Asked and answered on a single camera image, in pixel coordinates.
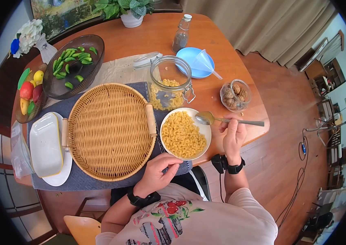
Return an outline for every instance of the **glass jar of walnuts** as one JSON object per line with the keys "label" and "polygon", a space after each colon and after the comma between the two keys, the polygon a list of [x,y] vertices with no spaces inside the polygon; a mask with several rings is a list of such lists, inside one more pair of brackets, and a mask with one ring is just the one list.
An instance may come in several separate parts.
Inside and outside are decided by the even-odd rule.
{"label": "glass jar of walnuts", "polygon": [[240,79],[234,79],[230,83],[225,83],[220,96],[222,104],[231,112],[240,112],[248,107],[252,98],[249,86]]}

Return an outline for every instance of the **red apple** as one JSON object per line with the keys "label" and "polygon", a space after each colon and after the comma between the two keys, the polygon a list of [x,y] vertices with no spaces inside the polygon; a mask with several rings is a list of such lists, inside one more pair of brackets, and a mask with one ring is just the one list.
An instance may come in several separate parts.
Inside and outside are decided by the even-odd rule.
{"label": "red apple", "polygon": [[42,94],[42,84],[36,86],[33,90],[33,101],[34,104],[37,103],[37,101],[40,99],[40,96]]}
{"label": "red apple", "polygon": [[19,96],[22,99],[31,100],[31,98],[33,97],[33,90],[34,90],[34,85],[31,82],[26,81],[20,87]]}

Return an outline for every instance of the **plastic funnel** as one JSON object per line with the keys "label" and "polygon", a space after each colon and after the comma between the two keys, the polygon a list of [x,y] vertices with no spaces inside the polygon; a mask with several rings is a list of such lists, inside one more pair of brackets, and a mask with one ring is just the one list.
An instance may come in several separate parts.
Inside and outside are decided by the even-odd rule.
{"label": "plastic funnel", "polygon": [[222,77],[214,71],[214,68],[211,65],[211,61],[208,58],[207,53],[205,52],[205,49],[203,49],[193,60],[193,63],[190,65],[192,69],[197,69],[201,71],[208,71],[212,72],[217,78],[222,80]]}

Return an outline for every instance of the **person's left hand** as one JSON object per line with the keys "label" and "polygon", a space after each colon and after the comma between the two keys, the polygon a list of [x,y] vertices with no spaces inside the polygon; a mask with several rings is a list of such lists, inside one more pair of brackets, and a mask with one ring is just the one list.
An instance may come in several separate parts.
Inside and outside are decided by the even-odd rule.
{"label": "person's left hand", "polygon": [[[183,162],[169,153],[162,153],[147,163],[141,180],[133,187],[133,194],[146,198],[149,194],[166,187],[176,175],[178,167]],[[164,174],[162,170],[169,167]]]}

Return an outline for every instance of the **blue flower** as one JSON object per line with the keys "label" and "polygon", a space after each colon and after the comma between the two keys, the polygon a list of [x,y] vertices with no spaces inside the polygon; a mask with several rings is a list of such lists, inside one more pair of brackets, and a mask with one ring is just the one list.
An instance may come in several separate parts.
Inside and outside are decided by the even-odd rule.
{"label": "blue flower", "polygon": [[19,49],[19,39],[14,39],[12,40],[12,43],[11,43],[11,54],[15,54]]}

